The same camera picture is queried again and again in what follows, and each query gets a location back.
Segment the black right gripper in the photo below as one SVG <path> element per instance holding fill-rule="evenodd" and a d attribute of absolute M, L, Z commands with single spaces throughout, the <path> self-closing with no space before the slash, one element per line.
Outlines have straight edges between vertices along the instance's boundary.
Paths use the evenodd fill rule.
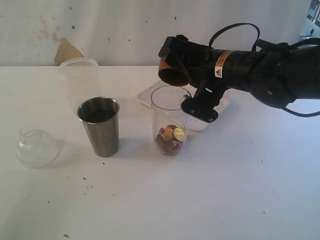
<path fill-rule="evenodd" d="M 225 52 L 225 49 L 214 49 L 190 42 L 187 37 L 178 34 L 165 39 L 158 56 L 167 65 L 175 68 L 175 86 L 183 87 L 189 84 L 203 92 L 206 84 L 216 87 L 223 81 L 216 76 L 215 69 L 218 58 Z"/>

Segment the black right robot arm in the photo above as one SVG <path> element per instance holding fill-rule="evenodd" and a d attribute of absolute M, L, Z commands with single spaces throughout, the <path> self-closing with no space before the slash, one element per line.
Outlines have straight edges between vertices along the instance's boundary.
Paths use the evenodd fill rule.
<path fill-rule="evenodd" d="M 260 51 L 215 49 L 169 36 L 159 51 L 160 79 L 196 88 L 193 102 L 217 105 L 229 89 L 250 93 L 267 106 L 284 109 L 297 99 L 320 97 L 320 40 L 289 45 L 258 40 Z"/>

